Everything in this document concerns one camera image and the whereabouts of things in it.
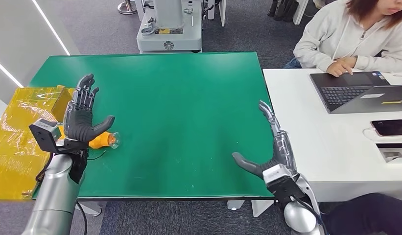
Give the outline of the person's right hand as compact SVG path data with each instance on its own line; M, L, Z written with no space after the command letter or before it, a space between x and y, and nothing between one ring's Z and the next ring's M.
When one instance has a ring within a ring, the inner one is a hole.
M327 73L334 77L339 77L345 73L353 74L353 68L350 68L344 61L344 58L334 61L327 68Z

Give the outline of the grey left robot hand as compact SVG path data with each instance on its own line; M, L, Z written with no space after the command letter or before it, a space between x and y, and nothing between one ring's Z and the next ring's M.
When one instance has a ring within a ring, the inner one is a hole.
M111 128L115 117L108 115L105 120L93 125L93 106L98 87L92 73L81 78L73 92L72 100L68 103L63 120L63 131L66 138L89 143Z

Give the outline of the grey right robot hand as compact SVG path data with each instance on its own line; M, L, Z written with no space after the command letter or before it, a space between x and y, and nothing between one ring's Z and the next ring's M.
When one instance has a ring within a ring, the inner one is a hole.
M293 181L297 181L299 173L297 172L288 133L281 129L274 112L267 103L260 100L259 109L270 123L274 136L272 159L265 163L257 164L245 159L238 152L232 154L233 159L240 168L259 177L267 184L284 177L290 177Z

